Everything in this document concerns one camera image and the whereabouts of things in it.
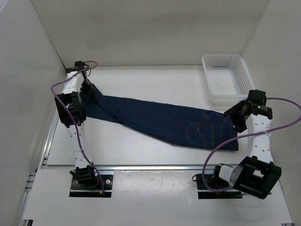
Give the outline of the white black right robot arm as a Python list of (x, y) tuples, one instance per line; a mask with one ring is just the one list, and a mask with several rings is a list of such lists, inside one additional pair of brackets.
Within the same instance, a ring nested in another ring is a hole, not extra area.
[(274, 164), (267, 132), (272, 120), (272, 109), (266, 106), (266, 93), (250, 90), (246, 99), (224, 112), (235, 130), (247, 131), (247, 156), (238, 166), (218, 164), (211, 176), (216, 188), (227, 183), (231, 189), (265, 199), (279, 180), (282, 170)]

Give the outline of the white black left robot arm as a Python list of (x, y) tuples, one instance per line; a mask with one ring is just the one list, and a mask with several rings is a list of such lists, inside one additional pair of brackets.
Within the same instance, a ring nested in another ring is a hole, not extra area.
[(94, 189), (100, 185), (92, 158), (84, 151), (87, 147), (84, 135), (86, 112), (80, 95), (95, 96), (95, 85), (88, 79), (87, 74), (87, 70), (91, 69), (88, 62), (76, 61), (73, 67), (66, 70), (67, 79), (59, 83), (63, 85), (62, 92), (55, 93), (56, 84), (51, 87), (59, 119), (69, 133), (75, 155), (75, 170), (70, 173), (79, 185), (88, 189)]

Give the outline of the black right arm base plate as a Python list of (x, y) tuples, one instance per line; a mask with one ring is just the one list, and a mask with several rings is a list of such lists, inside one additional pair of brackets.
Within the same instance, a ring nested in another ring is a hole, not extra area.
[[(243, 198), (243, 193), (235, 190), (214, 192), (204, 185), (202, 180), (202, 174), (196, 174), (192, 176), (191, 180), (196, 182), (198, 190), (198, 199), (241, 199)], [(207, 185), (212, 189), (225, 189), (229, 188), (228, 182), (215, 177), (213, 174), (205, 174), (205, 180)]]

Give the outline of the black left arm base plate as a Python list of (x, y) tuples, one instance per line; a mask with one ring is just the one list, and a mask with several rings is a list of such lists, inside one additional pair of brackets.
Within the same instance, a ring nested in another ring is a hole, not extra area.
[(113, 187), (113, 175), (101, 175), (104, 191), (101, 192), (101, 183), (97, 182), (92, 185), (80, 184), (75, 177), (72, 178), (69, 196), (70, 197), (89, 197), (89, 198), (111, 198)]

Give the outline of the dark blue denim trousers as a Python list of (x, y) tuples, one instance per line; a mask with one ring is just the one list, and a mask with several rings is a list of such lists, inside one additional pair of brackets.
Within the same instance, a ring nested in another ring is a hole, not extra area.
[(237, 137), (233, 123), (222, 113), (193, 107), (104, 96), (80, 94), (86, 116), (129, 127), (171, 145), (215, 149)]

